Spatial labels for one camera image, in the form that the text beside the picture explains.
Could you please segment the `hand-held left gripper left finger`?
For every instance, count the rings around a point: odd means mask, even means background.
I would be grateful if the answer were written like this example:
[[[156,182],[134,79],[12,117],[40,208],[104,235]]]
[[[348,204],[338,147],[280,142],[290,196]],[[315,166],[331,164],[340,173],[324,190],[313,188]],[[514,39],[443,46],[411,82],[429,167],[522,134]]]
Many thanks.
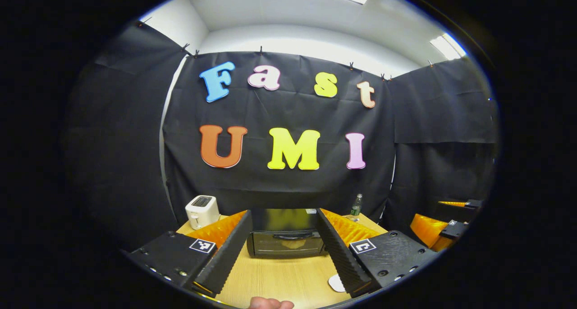
[[[245,210],[188,234],[168,231],[128,252],[128,259],[177,288],[215,297],[252,229],[252,212]]]

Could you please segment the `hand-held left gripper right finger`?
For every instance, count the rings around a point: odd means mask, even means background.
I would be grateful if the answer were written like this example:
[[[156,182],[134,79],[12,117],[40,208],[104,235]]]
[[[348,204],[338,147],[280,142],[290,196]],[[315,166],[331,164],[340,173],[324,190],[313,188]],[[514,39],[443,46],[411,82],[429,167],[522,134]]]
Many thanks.
[[[351,297],[391,289],[440,256],[400,231],[375,235],[328,210],[317,208],[316,215],[316,229]]]

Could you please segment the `black electric oven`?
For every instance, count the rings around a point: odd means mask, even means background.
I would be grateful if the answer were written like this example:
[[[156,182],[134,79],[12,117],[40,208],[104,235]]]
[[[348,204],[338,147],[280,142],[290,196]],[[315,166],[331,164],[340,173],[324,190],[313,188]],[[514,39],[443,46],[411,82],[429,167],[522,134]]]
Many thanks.
[[[252,258],[299,259],[323,256],[325,244],[316,229],[316,209],[254,209],[247,251]],[[282,240],[307,242],[302,248],[282,247]]]

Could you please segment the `clear plastic water bottle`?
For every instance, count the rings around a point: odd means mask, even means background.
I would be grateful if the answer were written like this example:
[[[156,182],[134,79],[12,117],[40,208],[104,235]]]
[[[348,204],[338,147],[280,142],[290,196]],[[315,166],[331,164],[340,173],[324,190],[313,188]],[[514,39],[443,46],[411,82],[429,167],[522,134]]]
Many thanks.
[[[350,214],[349,214],[349,219],[357,222],[359,220],[359,215],[361,214],[361,209],[362,209],[362,204],[363,204],[363,195],[362,194],[357,194],[356,199],[352,205],[352,208],[350,210]]]

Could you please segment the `white toaster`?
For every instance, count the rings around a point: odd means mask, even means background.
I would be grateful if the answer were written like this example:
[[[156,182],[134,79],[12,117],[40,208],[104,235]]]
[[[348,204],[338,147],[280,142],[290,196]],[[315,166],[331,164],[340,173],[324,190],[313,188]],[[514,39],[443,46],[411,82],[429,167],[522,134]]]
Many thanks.
[[[193,230],[215,223],[220,217],[217,198],[210,195],[196,196],[186,204],[185,211]]]

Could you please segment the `ceiling light panel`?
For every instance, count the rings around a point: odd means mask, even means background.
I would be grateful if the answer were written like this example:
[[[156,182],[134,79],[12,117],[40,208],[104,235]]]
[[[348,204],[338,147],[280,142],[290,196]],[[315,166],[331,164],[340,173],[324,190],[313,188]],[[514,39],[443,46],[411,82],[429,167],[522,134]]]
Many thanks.
[[[447,33],[430,40],[430,44],[437,49],[447,60],[461,59],[467,55],[461,45]]]

